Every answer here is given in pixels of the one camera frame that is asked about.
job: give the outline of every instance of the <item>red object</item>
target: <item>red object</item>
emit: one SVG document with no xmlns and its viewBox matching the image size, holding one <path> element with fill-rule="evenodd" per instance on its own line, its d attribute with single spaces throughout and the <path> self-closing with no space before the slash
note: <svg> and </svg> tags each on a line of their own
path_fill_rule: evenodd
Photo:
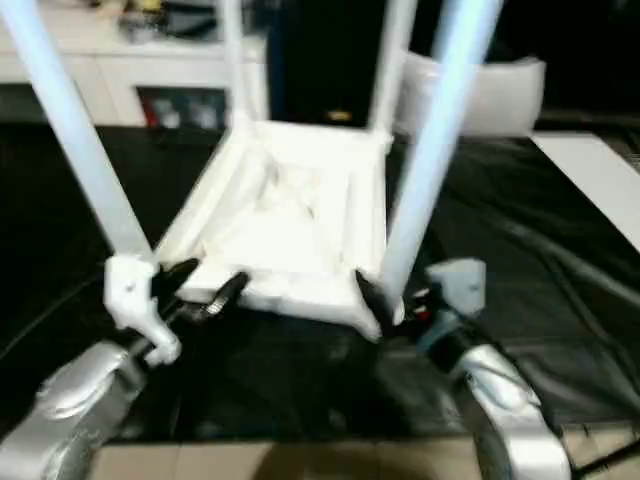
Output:
<svg viewBox="0 0 640 480">
<path fill-rule="evenodd" d="M 153 108 L 149 106 L 149 103 L 144 100 L 142 101 L 142 111 L 144 112 L 144 116 L 147 119 L 147 127 L 157 127 L 158 117 L 156 116 L 156 112 L 154 112 Z"/>
<path fill-rule="evenodd" d="M 431 320 L 431 312 L 429 310 L 425 310 L 424 312 L 420 312 L 418 314 L 418 320 L 426 322 L 427 320 Z"/>
</svg>

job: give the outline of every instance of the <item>black tablecloth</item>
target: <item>black tablecloth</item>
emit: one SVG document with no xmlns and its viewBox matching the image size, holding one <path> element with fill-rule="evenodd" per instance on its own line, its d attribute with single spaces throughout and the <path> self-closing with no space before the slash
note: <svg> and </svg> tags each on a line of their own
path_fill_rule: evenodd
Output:
<svg viewBox="0 0 640 480">
<path fill-rule="evenodd" d="M 145 130 L 101 136 L 156 242 L 212 145 Z M 404 147 L 388 165 L 391 203 Z M 0 436 L 39 383 L 113 323 L 102 306 L 109 255 L 53 134 L 0 129 Z M 463 142 L 425 238 L 421 269 L 487 263 L 478 320 L 531 379 L 556 420 L 635 421 L 640 412 L 640 256 L 528 141 Z M 348 327 L 234 310 L 152 374 L 120 441 L 397 437 L 459 432 L 447 390 L 411 351 L 375 349 Z"/>
</svg>

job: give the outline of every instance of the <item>white clamp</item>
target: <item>white clamp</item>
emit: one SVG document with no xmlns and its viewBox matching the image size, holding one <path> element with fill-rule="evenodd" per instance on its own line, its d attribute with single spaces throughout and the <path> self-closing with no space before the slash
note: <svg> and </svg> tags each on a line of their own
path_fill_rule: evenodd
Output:
<svg viewBox="0 0 640 480">
<path fill-rule="evenodd" d="M 157 267 L 133 255 L 114 255 L 105 263 L 104 305 L 119 329 L 132 328 L 148 338 L 156 348 L 146 361 L 173 363 L 180 355 L 178 337 L 158 314 L 157 300 L 151 298 L 151 279 Z"/>
</svg>

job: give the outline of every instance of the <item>tiled floor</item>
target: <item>tiled floor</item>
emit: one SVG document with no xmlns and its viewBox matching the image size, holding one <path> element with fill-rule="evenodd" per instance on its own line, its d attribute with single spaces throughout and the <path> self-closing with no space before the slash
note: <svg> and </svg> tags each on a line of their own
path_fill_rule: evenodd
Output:
<svg viewBox="0 0 640 480">
<path fill-rule="evenodd" d="M 633 438 L 631 430 L 565 434 L 576 465 Z M 640 460 L 594 480 L 640 478 Z M 91 480 L 479 480 L 469 438 L 326 445 L 271 443 L 182 447 L 108 447 Z"/>
</svg>

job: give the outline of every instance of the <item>white rod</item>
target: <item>white rod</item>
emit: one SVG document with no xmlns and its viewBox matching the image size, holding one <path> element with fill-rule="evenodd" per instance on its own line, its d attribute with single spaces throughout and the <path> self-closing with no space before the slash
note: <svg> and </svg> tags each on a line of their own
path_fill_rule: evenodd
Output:
<svg viewBox="0 0 640 480">
<path fill-rule="evenodd" d="M 60 61 L 36 1 L 0 0 L 0 15 L 111 248 L 152 259 L 151 247 Z"/>
<path fill-rule="evenodd" d="M 436 42 L 441 71 L 403 176 L 382 261 L 381 282 L 392 302 L 400 300 L 411 274 L 501 6 L 502 0 L 449 0 L 441 14 Z"/>
<path fill-rule="evenodd" d="M 231 113 L 253 117 L 243 68 L 242 0 L 219 0 L 222 4 L 222 35 L 226 61 L 231 73 Z"/>
<path fill-rule="evenodd" d="M 374 131 L 391 132 L 416 5 L 416 0 L 387 0 L 369 114 L 369 128 Z"/>
</svg>

